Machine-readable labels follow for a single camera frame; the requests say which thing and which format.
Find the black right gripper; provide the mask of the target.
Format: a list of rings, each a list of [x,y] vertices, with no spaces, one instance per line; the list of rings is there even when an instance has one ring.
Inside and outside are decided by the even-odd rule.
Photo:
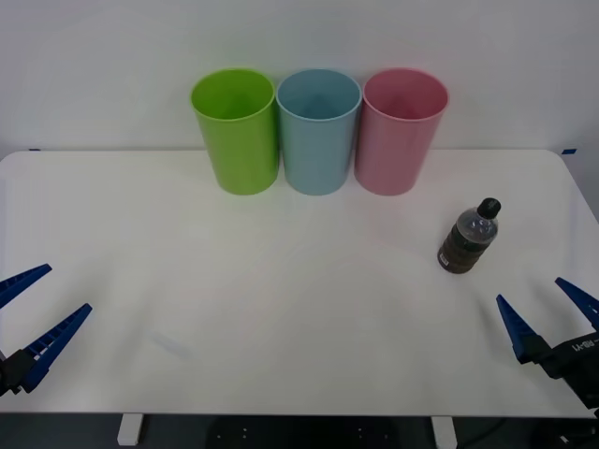
[[[599,301],[569,281],[558,277],[555,283],[599,331]],[[565,341],[551,348],[525,322],[502,295],[497,306],[512,348],[520,364],[536,363],[555,380],[564,380],[583,405],[598,415],[598,333]]]

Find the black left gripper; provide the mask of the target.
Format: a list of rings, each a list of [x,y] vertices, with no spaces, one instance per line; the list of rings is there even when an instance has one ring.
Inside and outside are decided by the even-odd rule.
[[[0,308],[3,309],[49,272],[51,266],[44,264],[1,281]],[[35,390],[92,310],[90,304],[83,304],[37,340],[11,356],[2,358],[1,395],[4,396],[7,392],[17,395],[21,390],[31,393]]]

